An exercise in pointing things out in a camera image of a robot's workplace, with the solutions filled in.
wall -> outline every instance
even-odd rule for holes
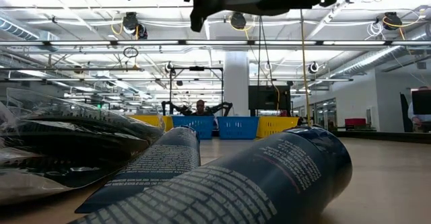
[[[431,82],[430,75],[422,75]],[[378,94],[378,117],[380,119],[380,130],[392,133],[403,133],[403,115],[401,111],[400,94],[404,94],[407,101],[411,102],[411,88],[424,86],[421,75],[409,73],[377,73],[376,88]]]
[[[312,92],[310,104],[335,98],[337,101],[337,123],[344,126],[346,118],[366,118],[366,110],[372,111],[372,126],[380,130],[374,70],[364,76],[354,76],[352,82],[334,83],[329,91]],[[294,108],[304,106],[305,98],[294,100]]]

blue cylindrical container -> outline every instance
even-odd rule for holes
[[[351,177],[349,153],[336,137],[294,128],[77,223],[314,223]]]
[[[93,193],[75,212],[97,211],[200,165],[197,132],[188,126],[173,128]]]

wooden table surface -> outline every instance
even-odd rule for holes
[[[350,185],[325,209],[319,224],[431,223],[431,145],[342,139],[354,164]],[[202,164],[252,141],[203,141]],[[68,223],[103,183],[26,204],[0,208],[0,223]]]

yellow plastic bin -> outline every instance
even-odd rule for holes
[[[159,121],[159,117],[158,116],[139,116],[139,115],[134,115],[134,116],[130,116],[131,118],[134,118],[136,120],[140,120],[143,122],[146,122],[152,126],[160,126],[160,121]],[[164,130],[168,131],[170,129],[172,129],[172,127],[174,126],[174,124],[172,123],[172,117],[170,116],[163,116],[163,121],[164,121]]]
[[[257,137],[268,137],[297,125],[298,117],[261,116],[257,128]]]

monitor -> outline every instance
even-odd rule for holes
[[[280,92],[279,110],[290,111],[290,86],[277,86]],[[249,110],[277,110],[277,90],[272,86],[248,87]]]
[[[431,114],[431,90],[413,91],[411,96],[415,115]]]

